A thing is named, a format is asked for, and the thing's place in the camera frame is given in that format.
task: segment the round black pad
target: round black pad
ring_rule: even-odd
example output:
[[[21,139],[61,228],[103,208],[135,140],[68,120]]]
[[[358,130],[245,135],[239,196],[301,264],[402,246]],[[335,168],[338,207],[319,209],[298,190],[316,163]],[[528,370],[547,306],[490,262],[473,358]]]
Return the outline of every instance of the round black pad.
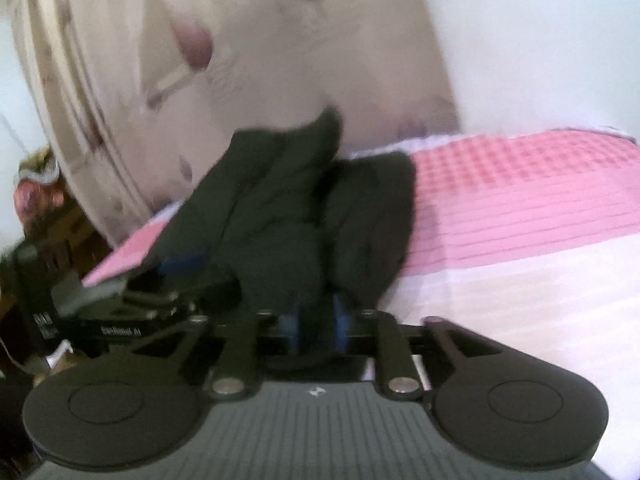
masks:
[[[116,424],[142,409],[140,388],[125,383],[98,383],[83,386],[69,399],[69,411],[91,424]]]
[[[518,352],[466,360],[436,391],[431,415],[464,451],[521,469],[589,460],[608,420],[589,381]]]
[[[522,423],[544,422],[562,409],[562,397],[551,386],[534,381],[508,381],[489,392],[495,413]]]
[[[112,354],[55,375],[27,398],[22,418],[54,462],[114,470],[171,452],[193,433],[200,396],[164,359]]]

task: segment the black fabric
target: black fabric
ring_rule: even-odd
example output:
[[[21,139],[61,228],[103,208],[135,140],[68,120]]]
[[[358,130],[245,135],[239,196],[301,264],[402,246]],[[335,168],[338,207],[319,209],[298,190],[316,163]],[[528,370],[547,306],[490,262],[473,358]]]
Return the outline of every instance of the black fabric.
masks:
[[[24,400],[32,389],[28,376],[0,378],[0,458],[31,450],[21,416]]]
[[[236,132],[145,263],[206,252],[239,280],[242,308],[297,310],[318,337],[328,292],[375,308],[406,253],[415,170],[401,153],[334,160],[341,129],[327,110],[293,131]]]

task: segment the blue component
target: blue component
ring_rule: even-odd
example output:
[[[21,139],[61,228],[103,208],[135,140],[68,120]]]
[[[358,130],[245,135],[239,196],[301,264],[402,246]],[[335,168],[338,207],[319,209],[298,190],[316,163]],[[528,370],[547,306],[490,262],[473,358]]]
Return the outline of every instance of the blue component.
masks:
[[[175,260],[167,260],[158,266],[158,274],[170,276],[175,274],[185,274],[187,272],[199,272],[209,261],[206,254],[194,256],[184,256]]]
[[[300,350],[300,320],[298,313],[286,314],[278,318],[278,332],[289,340],[289,354]]]
[[[340,297],[334,294],[335,351],[345,354],[351,329],[351,316],[348,316]]]

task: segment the pink waffle textured fabric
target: pink waffle textured fabric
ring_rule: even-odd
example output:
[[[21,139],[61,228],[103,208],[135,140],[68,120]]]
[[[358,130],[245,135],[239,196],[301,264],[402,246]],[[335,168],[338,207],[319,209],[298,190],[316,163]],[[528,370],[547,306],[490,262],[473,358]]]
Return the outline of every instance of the pink waffle textured fabric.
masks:
[[[575,130],[469,137],[412,158],[416,214],[405,276],[640,232],[640,150],[621,137]],[[167,216],[136,232],[85,285],[138,266]]]

